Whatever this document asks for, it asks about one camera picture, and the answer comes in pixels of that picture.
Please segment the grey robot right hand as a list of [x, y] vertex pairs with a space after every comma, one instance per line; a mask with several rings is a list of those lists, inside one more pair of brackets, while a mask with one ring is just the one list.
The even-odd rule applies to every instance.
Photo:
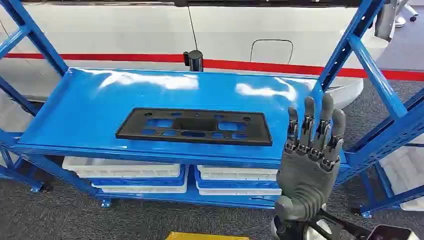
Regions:
[[280, 221], [306, 222], [327, 203], [341, 160], [346, 115], [334, 107], [329, 93], [321, 99], [319, 119], [315, 120], [315, 101], [304, 100], [303, 120], [297, 110], [288, 108], [287, 138], [276, 181], [281, 195], [274, 203]]

